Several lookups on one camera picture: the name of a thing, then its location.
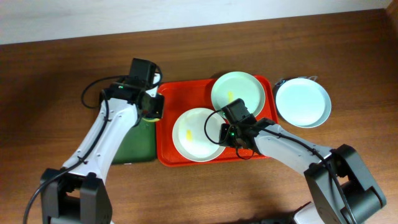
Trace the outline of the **white plate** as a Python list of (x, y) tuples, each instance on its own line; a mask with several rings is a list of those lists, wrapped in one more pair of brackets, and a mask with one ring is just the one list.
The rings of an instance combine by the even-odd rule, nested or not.
[(194, 162), (216, 159), (225, 146), (212, 143), (204, 132), (205, 121), (213, 110), (194, 108), (184, 112), (176, 120), (172, 130), (173, 144), (184, 158)]

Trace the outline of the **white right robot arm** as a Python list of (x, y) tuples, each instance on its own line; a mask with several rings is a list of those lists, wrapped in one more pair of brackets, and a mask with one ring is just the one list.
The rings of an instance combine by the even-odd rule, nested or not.
[(223, 124), (220, 141), (271, 157), (305, 177), (312, 201), (291, 223), (364, 223), (386, 205), (386, 197), (351, 146), (336, 149), (299, 138), (270, 119)]

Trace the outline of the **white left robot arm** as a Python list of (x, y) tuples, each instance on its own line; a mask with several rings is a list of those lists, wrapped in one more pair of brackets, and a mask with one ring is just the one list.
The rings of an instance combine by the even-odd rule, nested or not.
[(98, 116), (83, 142), (61, 169), (47, 169), (36, 194), (43, 223), (111, 223), (113, 207), (105, 183), (125, 137), (143, 119), (162, 117), (159, 84), (116, 82), (101, 91)]

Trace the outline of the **yellow green sponge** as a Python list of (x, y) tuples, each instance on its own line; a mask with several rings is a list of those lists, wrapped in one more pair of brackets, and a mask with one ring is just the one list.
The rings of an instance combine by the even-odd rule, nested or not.
[(154, 123), (160, 121), (159, 118), (143, 118), (144, 121), (149, 122), (149, 123)]

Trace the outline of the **light blue plate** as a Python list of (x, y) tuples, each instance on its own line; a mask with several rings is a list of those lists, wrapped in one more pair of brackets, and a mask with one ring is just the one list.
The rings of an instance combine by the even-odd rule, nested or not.
[(300, 128), (315, 128), (330, 116), (332, 104), (327, 91), (315, 77), (281, 80), (274, 86), (278, 114)]

